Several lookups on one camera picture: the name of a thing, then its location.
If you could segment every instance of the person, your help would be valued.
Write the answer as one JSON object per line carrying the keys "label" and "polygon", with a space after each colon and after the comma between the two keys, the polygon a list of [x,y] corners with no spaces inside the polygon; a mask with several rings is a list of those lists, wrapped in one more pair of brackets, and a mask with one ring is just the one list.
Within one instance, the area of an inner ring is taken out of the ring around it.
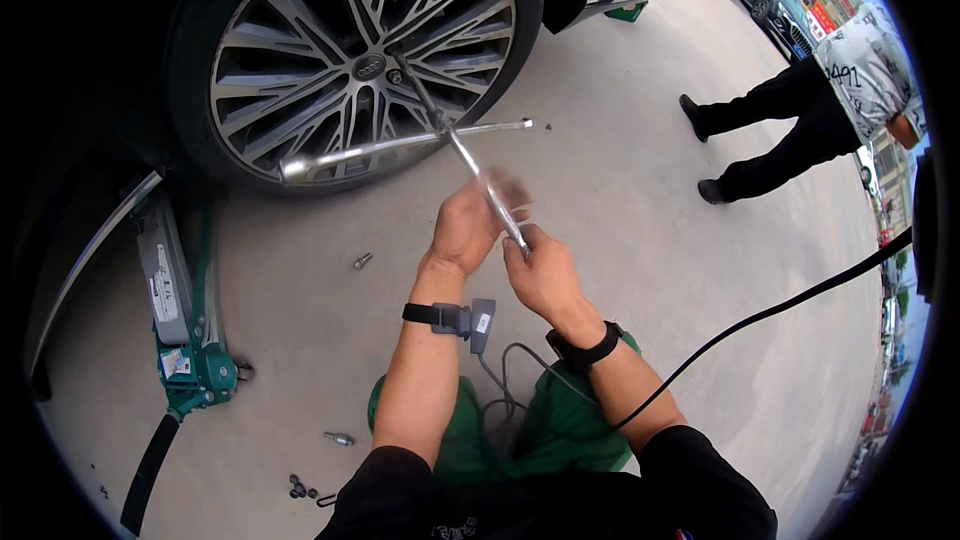
{"label": "person", "polygon": [[[511,210],[532,202],[519,182],[490,179]],[[520,222],[530,215],[513,213]],[[503,229],[483,184],[470,182],[447,198],[410,304],[463,304],[465,283]],[[573,347],[607,342],[618,328],[581,293],[570,248],[536,225],[522,230],[532,247],[528,261],[515,242],[503,241],[516,297]],[[514,454],[502,458],[483,439],[474,387],[459,376],[460,339],[405,320],[370,396],[372,451],[342,487],[318,540],[774,538],[774,511],[689,425],[669,391],[605,434],[661,384],[630,334],[618,335],[585,375],[553,365],[599,406],[544,372]],[[631,452],[642,477],[619,472]]]}
{"label": "person", "polygon": [[830,33],[815,54],[730,102],[679,105],[705,143],[763,120],[798,118],[768,153],[732,162],[697,190],[711,204],[765,195],[811,167],[869,145],[884,128],[905,149],[927,133],[920,86],[900,34],[887,10],[863,4],[856,16]]}

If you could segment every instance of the black shirt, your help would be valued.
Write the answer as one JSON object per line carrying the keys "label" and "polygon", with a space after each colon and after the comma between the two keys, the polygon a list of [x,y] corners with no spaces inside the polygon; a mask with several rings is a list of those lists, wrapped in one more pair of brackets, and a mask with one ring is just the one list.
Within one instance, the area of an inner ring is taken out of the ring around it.
{"label": "black shirt", "polygon": [[343,486],[317,540],[776,537],[761,493],[693,427],[667,427],[639,463],[642,477],[569,471],[440,491],[420,456],[380,447]]}

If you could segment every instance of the black pants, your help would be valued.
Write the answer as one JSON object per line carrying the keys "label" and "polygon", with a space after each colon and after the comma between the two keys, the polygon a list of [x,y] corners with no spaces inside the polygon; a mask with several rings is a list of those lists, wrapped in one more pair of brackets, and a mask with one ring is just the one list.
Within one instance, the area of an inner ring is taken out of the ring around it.
{"label": "black pants", "polygon": [[717,180],[726,201],[765,195],[815,165],[854,152],[862,143],[813,57],[788,66],[746,96],[697,108],[697,123],[708,136],[792,117],[799,117],[797,124],[770,152],[726,168]]}

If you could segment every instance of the green pants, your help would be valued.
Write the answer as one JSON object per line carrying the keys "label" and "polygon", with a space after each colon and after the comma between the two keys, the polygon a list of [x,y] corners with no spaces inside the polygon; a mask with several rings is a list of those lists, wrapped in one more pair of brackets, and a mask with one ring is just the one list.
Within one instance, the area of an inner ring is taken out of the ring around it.
{"label": "green pants", "polygon": [[[641,353],[629,333],[623,340]],[[573,375],[560,361],[553,368],[586,396],[596,399],[586,375]],[[366,421],[371,432],[377,417],[380,391],[386,376],[379,378],[369,395]],[[544,371],[536,381],[529,412],[523,420],[512,459],[500,455],[480,433],[481,405],[471,381],[460,377],[457,402],[439,446],[434,482],[439,486],[474,485],[504,479],[581,471],[619,471],[630,460],[630,446],[620,434],[591,442],[566,439],[600,436],[610,428],[600,407],[585,401],[552,374]],[[519,420],[521,413],[515,415]]]}

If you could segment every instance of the floor jack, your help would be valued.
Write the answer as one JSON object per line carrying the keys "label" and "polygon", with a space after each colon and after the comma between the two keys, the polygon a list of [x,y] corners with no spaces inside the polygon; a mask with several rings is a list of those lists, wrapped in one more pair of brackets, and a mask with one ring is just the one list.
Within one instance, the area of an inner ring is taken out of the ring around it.
{"label": "floor jack", "polygon": [[230,401],[238,381],[254,378],[253,367],[227,352],[217,302],[212,206],[200,210],[197,277],[192,284],[169,198],[154,194],[132,216],[139,230],[136,242],[150,294],[156,364],[167,395],[167,413],[126,494],[120,524],[127,538],[140,534],[157,474],[186,415]]}

